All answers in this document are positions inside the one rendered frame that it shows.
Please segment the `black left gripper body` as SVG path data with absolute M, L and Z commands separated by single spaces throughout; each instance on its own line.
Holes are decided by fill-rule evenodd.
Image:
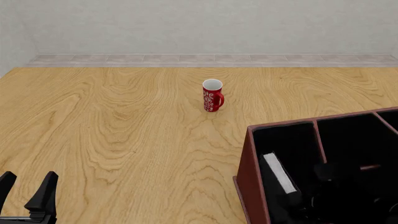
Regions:
M 30 212 L 29 216 L 0 216 L 0 224 L 56 224 L 56 212 Z

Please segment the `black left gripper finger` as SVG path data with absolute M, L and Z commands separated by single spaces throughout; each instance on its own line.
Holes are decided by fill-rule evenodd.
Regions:
M 3 208 L 16 179 L 17 176 L 11 171 L 6 171 L 2 176 L 0 176 L 0 209 Z
M 57 216 L 55 194 L 58 175 L 49 171 L 33 197 L 25 204 L 30 218 L 44 218 L 46 215 Z

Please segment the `red-brown desk caddy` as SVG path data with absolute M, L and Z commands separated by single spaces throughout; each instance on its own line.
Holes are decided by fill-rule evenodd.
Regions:
M 271 224 L 272 152 L 302 193 L 298 224 L 398 224 L 398 107 L 249 126 L 233 178 L 249 224 Z

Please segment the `black book with white pages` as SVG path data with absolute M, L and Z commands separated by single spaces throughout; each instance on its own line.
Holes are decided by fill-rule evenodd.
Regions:
M 261 180 L 271 224 L 299 224 L 296 209 L 302 193 L 272 152 L 259 156 Z

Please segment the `red mug with white pattern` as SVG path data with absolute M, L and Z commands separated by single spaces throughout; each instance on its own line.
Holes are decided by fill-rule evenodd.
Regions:
M 202 84 L 204 109 L 208 112 L 218 111 L 224 104 L 222 94 L 223 83 L 219 80 L 209 79 Z

